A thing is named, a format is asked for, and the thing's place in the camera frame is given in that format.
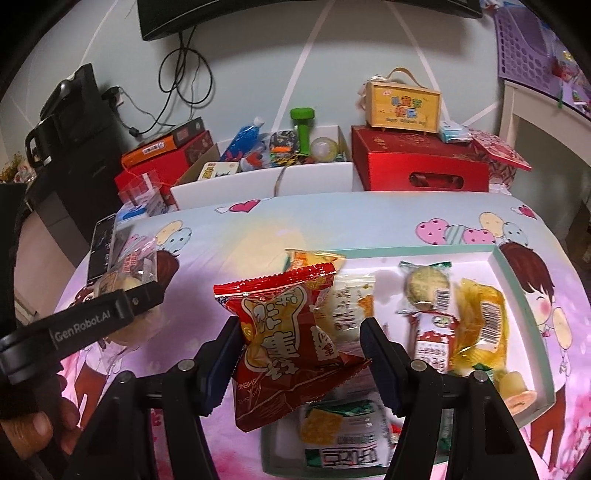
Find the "bedsheet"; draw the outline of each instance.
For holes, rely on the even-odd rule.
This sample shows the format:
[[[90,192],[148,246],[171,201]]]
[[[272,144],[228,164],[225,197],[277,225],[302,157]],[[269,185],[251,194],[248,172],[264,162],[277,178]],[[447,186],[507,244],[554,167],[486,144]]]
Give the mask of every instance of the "bedsheet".
[[[212,287],[282,270],[285,248],[353,249],[413,245],[497,244],[513,268],[547,348],[556,404],[522,430],[540,478],[562,479],[591,441],[591,309],[579,277],[540,217],[518,199],[492,193],[332,193],[253,199],[184,210],[136,223],[124,247],[156,237],[174,258],[162,310],[168,325],[112,367],[94,344],[64,361],[68,387],[87,422],[115,375],[165,372],[217,336],[228,312]],[[84,286],[87,260],[76,269],[57,310]],[[554,324],[567,325],[555,329]],[[153,413],[157,456],[165,458],[161,415]],[[221,480],[272,478],[261,470],[259,432],[234,424],[231,386],[202,419]],[[172,479],[159,461],[161,480]],[[432,479],[443,478],[445,464]]]

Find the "yellow wooden box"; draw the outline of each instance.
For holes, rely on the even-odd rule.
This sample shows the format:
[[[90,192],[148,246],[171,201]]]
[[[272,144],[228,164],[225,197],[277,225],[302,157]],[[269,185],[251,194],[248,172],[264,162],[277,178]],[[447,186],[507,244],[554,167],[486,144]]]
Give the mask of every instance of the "yellow wooden box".
[[[368,82],[366,117],[372,127],[437,133],[441,92],[395,82]]]

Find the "small box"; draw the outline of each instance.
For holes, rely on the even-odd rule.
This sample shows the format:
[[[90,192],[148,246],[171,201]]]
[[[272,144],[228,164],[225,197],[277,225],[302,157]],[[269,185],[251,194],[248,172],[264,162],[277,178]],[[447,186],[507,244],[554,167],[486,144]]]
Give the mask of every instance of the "small box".
[[[489,164],[490,183],[502,183],[510,188],[518,168],[531,171],[531,165],[501,138],[472,128],[469,131],[475,151]]]
[[[205,131],[177,150],[150,158],[124,170],[115,177],[117,188],[121,191],[134,178],[141,176],[142,173],[154,170],[162,182],[162,188],[160,189],[162,198],[167,205],[174,205],[170,186],[175,185],[189,167],[197,162],[212,146],[212,136],[209,131]]]
[[[147,138],[132,151],[124,154],[121,157],[121,164],[131,168],[150,158],[181,148],[203,132],[205,132],[203,120],[201,117],[195,118],[167,132]]]
[[[240,163],[237,161],[210,161],[203,166],[197,181],[215,179],[238,172]]]
[[[406,69],[394,72],[404,72],[414,80]],[[372,127],[434,134],[439,130],[441,92],[421,86],[377,81],[368,82],[365,89],[366,118]]]

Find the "human hand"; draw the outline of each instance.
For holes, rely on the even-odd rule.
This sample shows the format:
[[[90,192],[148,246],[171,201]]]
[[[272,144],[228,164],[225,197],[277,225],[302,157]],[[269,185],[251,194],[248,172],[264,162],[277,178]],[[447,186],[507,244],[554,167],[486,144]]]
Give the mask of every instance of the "human hand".
[[[64,391],[67,381],[61,375],[58,375],[58,377],[61,391]],[[71,455],[78,438],[82,434],[78,428],[80,412],[70,400],[63,397],[61,398],[60,410],[61,421],[64,426],[60,446],[64,452]],[[43,412],[31,413],[10,420],[0,420],[0,427],[18,456],[23,460],[43,450],[53,437],[53,426]]]

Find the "power cord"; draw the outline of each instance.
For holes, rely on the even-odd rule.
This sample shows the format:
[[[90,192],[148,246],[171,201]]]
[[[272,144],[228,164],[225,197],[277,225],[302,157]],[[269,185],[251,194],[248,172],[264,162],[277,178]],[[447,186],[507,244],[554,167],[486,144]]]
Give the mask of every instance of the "power cord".
[[[111,87],[105,93],[103,93],[102,97],[104,100],[109,101],[109,106],[113,110],[113,113],[115,114],[116,119],[125,129],[127,129],[128,133],[132,137],[137,138],[142,135],[145,135],[146,133],[152,131],[157,125],[160,125],[162,127],[174,127],[174,125],[172,125],[172,124],[168,124],[166,122],[160,121],[160,119],[162,118],[162,116],[164,115],[164,112],[166,111],[166,109],[168,107],[168,104],[170,103],[170,100],[171,100],[174,92],[177,92],[177,95],[179,96],[179,98],[190,108],[189,120],[193,119],[193,113],[194,113],[195,107],[207,102],[209,100],[209,98],[211,97],[211,94],[213,92],[213,72],[212,72],[212,69],[209,66],[209,63],[207,62],[205,57],[203,57],[203,55],[198,50],[196,50],[195,48],[191,48],[189,46],[191,44],[191,41],[193,39],[193,35],[194,35],[196,29],[197,29],[197,26],[193,27],[193,29],[191,30],[191,33],[189,35],[189,39],[186,44],[184,43],[183,33],[179,32],[178,33],[179,47],[175,48],[174,50],[169,52],[163,58],[162,62],[160,63],[160,68],[158,69],[158,88],[160,88],[161,92],[167,94],[167,98],[166,98],[166,101],[164,102],[164,106],[162,107],[162,110],[160,110],[160,113],[158,114],[158,116],[155,117],[150,112],[145,111],[145,110],[141,109],[140,107],[138,107],[136,105],[136,103],[134,102],[133,98],[131,98],[131,96],[126,91],[124,91],[123,88],[121,88],[121,87]],[[185,78],[185,74],[187,73],[187,55],[189,53],[195,54],[199,60],[197,67],[195,68],[193,80],[191,82],[191,99],[190,100],[185,98],[181,92],[181,84]],[[164,68],[164,64],[171,56],[173,56],[175,54],[177,54],[177,60],[176,60],[176,64],[174,67],[174,79],[173,79],[173,82],[172,82],[170,88],[164,88],[164,86],[162,84],[162,71]],[[194,99],[194,83],[197,79],[197,74],[199,73],[199,69],[201,68],[202,63],[206,66],[207,72],[209,74],[209,88],[203,98],[201,98],[200,100],[195,100]],[[136,110],[143,113],[144,115],[149,115],[153,120],[152,125],[150,125],[149,128],[147,128],[143,131],[140,131],[139,129],[137,129],[135,127],[131,127],[131,126],[127,125],[126,123],[124,123],[124,121],[121,119],[121,117],[117,111],[117,100],[116,100],[117,94],[125,95]]]

